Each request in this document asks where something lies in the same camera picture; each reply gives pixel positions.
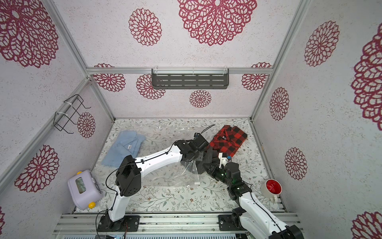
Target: light blue towel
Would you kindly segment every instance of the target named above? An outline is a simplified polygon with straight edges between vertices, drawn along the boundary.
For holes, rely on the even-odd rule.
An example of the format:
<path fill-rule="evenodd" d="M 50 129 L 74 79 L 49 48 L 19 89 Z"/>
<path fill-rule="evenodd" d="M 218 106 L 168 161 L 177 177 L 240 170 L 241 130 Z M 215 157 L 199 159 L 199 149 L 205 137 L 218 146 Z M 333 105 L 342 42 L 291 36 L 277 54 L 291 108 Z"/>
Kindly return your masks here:
<path fill-rule="evenodd" d="M 136 158 L 141 143 L 145 139 L 144 135 L 139 135 L 136 131 L 121 131 L 102 160 L 102 164 L 110 167 L 119 167 L 126 156 L 131 155 L 133 158 Z"/>

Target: wire rack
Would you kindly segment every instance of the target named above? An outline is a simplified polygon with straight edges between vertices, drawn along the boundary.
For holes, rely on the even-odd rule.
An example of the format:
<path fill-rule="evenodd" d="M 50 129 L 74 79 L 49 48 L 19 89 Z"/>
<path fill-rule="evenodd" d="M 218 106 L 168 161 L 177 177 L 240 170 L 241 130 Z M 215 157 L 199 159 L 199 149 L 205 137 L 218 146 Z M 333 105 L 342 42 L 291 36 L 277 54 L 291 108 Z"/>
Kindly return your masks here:
<path fill-rule="evenodd" d="M 75 108 L 75 107 L 73 106 L 73 104 L 74 104 L 76 101 L 79 101 L 79 102 L 80 102 L 80 104 L 78 105 L 77 108 Z M 74 123 L 74 122 L 72 121 L 71 118 L 72 118 L 76 113 L 77 113 L 79 116 L 81 115 L 81 114 L 78 112 L 78 109 L 79 109 L 81 106 L 83 106 L 85 109 L 90 109 L 90 108 L 91 108 L 91 107 L 85 107 L 85 105 L 83 104 L 83 102 L 84 102 L 84 100 L 82 99 L 82 97 L 81 97 L 79 94 L 75 94 L 75 95 L 73 95 L 72 97 L 70 97 L 70 98 L 64 100 L 64 103 L 68 103 L 68 104 L 70 105 L 70 107 L 69 107 L 65 112 L 59 112 L 59 111 L 56 111 L 56 112 L 54 113 L 54 119 L 53 119 L 53 125 L 54 125 L 54 127 L 55 127 L 56 129 L 58 129 L 59 131 L 64 130 L 65 132 L 70 133 L 70 132 L 68 132 L 68 131 L 65 129 L 65 126 L 69 123 L 69 121 L 72 122 L 73 124 L 77 125 L 76 123 Z M 72 114 L 71 116 L 69 116 L 69 115 L 66 113 L 70 108 L 74 109 L 74 112 L 73 112 L 73 114 Z M 61 126 L 61 125 L 58 123 L 58 122 L 60 121 L 61 117 L 66 117 L 66 118 L 68 119 L 68 120 L 65 122 L 65 124 L 64 124 L 63 126 Z"/>

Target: black mounting plate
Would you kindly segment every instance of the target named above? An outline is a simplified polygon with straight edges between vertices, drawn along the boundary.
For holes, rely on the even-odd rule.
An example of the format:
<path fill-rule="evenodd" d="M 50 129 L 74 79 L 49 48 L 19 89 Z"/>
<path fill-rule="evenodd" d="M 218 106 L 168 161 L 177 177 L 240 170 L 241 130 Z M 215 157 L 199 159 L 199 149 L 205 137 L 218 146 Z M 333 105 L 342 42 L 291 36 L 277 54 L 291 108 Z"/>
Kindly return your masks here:
<path fill-rule="evenodd" d="M 221 231 L 246 231 L 244 228 L 237 228 L 232 223 L 232 215 L 218 215 L 219 229 Z"/>
<path fill-rule="evenodd" d="M 112 224 L 112 226 L 108 226 L 106 222 L 106 216 L 102 216 L 99 221 L 97 231 L 98 232 L 114 232 L 114 231 L 125 231 L 127 226 L 128 232 L 136 232 L 138 231 L 140 216 L 125 216 L 121 220 L 118 220 Z"/>

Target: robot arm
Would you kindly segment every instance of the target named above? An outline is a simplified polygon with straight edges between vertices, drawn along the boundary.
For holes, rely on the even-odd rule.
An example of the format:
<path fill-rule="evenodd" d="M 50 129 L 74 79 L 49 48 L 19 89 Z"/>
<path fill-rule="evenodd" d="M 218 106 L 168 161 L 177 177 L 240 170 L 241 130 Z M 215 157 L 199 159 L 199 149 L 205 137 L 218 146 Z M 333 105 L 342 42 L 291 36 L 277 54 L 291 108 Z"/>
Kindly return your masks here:
<path fill-rule="evenodd" d="M 193 140 L 178 140 L 160 152 L 139 158 L 127 156 L 116 172 L 115 202 L 101 218 L 109 231 L 121 228 L 125 211 L 132 195 L 141 189 L 141 178 L 170 163 L 190 161 L 203 152 L 208 142 L 200 134 Z M 230 162 L 226 154 L 213 152 L 209 148 L 203 158 L 203 167 L 218 181 L 228 185 L 230 198 L 239 205 L 233 210 L 232 223 L 238 229 L 248 230 L 256 239 L 303 239 L 296 226 L 287 226 L 273 215 L 254 195 L 240 176 L 239 165 Z"/>
<path fill-rule="evenodd" d="M 178 146 L 171 146 L 167 149 L 164 149 L 162 151 L 153 153 L 151 155 L 145 156 L 145 157 L 138 157 L 135 158 L 135 165 L 140 170 L 141 178 L 148 175 L 150 172 L 159 169 L 163 166 L 166 166 L 171 163 L 180 162 L 182 159 L 182 154 L 180 153 L 180 149 Z M 124 162 L 122 162 L 123 165 L 127 165 L 133 160 L 133 158 L 130 156 L 127 156 L 124 159 Z M 118 183 L 124 182 L 125 176 L 123 176 L 123 170 L 121 172 L 117 172 L 117 177 L 120 175 Z M 136 179 L 136 183 L 132 185 L 128 185 L 128 187 L 121 187 L 117 186 L 115 190 L 117 191 L 117 195 L 114 201 L 113 210 L 108 211 L 108 216 L 112 222 L 118 221 L 125 216 L 125 210 L 127 208 L 127 205 L 129 204 L 130 198 L 132 195 L 130 195 L 132 192 L 133 194 L 137 193 L 139 189 L 141 188 L 141 182 L 140 180 Z"/>
<path fill-rule="evenodd" d="M 208 146 L 205 138 L 196 133 L 193 140 L 178 140 L 169 148 L 145 157 L 125 157 L 116 172 L 117 195 L 112 208 L 107 210 L 105 221 L 109 228 L 118 228 L 125 217 L 125 211 L 132 195 L 141 189 L 141 178 L 150 172 L 180 161 L 191 161 Z"/>
<path fill-rule="evenodd" d="M 203 166 L 211 177 L 228 185 L 230 198 L 239 205 L 231 216 L 231 222 L 236 228 L 248 230 L 256 239 L 304 238 L 298 227 L 289 227 L 257 199 L 241 179 L 239 165 L 229 162 L 226 155 L 219 153 L 211 163 Z"/>

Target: table surface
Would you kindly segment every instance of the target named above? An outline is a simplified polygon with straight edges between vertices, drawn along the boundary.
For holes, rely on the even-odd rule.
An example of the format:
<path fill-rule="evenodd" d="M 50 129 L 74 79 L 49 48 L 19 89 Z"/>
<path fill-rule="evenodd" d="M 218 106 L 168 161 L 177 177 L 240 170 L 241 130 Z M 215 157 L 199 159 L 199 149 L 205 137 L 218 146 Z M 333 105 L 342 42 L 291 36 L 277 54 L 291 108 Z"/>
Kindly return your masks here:
<path fill-rule="evenodd" d="M 99 212 L 111 207 L 115 193 L 105 186 L 105 180 L 115 168 L 102 165 L 101 162 L 121 130 L 135 130 L 146 136 L 138 153 L 138 156 L 146 156 L 171 146 L 175 140 L 193 139 L 194 133 L 212 124 L 215 126 L 203 133 L 208 142 L 224 125 L 238 126 L 248 134 L 232 161 L 239 164 L 242 179 L 252 184 L 251 188 L 258 199 L 269 210 L 278 211 L 278 204 L 271 203 L 260 192 L 260 186 L 268 179 L 268 175 L 248 119 L 118 119 L 92 170 L 104 197 L 96 202 L 93 209 L 77 208 L 76 212 Z M 200 185 L 195 185 L 195 181 L 199 181 Z M 109 177 L 108 185 L 115 187 L 115 173 Z M 131 198 L 126 211 L 211 212 L 231 211 L 236 207 L 237 204 L 229 198 L 225 184 L 216 182 L 205 172 L 197 176 L 185 170 L 180 163 L 174 163 L 143 178 L 141 190 Z"/>

